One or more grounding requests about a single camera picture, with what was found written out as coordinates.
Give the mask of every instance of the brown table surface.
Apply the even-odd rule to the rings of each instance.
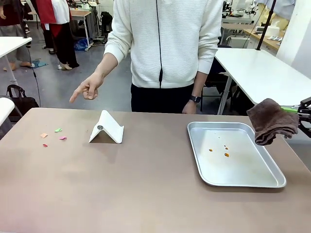
[[[201,180],[187,124],[250,124],[247,117],[111,114],[125,125],[122,144],[105,134],[87,143],[97,111],[32,109],[13,127],[0,141],[0,231],[310,232],[311,174],[280,137],[267,150],[287,178],[284,189]]]
[[[261,38],[261,34],[260,35],[256,35],[254,34],[254,31],[252,32],[252,29],[245,29],[244,30],[246,32],[246,34],[251,34],[251,37],[257,39],[258,41],[260,40]],[[280,31],[279,33],[279,37],[284,37],[284,32],[283,31]],[[265,36],[264,39],[263,39],[263,44],[267,45],[268,47],[278,51],[278,49],[280,48],[280,45],[277,45],[279,43],[279,41],[274,41],[274,40],[268,40],[269,36]]]
[[[222,23],[222,28],[227,30],[252,30],[254,28],[254,24],[237,24],[237,23]]]
[[[85,17],[91,14],[90,11],[70,10],[71,16],[73,17]]]

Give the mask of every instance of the metal tray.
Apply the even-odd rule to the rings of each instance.
[[[248,125],[191,122],[187,128],[200,176],[209,185],[263,188],[286,185],[285,176],[265,147],[255,144],[255,133]]]

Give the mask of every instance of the wristwatch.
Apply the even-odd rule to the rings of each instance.
[[[199,97],[199,96],[190,96],[190,100],[192,100],[195,103],[199,103],[201,101],[201,97]]]

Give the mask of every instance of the paper scrap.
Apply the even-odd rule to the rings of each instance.
[[[47,133],[43,133],[43,134],[41,134],[40,135],[42,138],[46,138],[47,136],[48,136],[48,134]]]

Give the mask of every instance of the white phone stand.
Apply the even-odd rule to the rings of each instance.
[[[102,110],[99,121],[93,128],[89,143],[102,130],[104,130],[116,143],[122,142],[124,126],[120,126],[106,110]]]

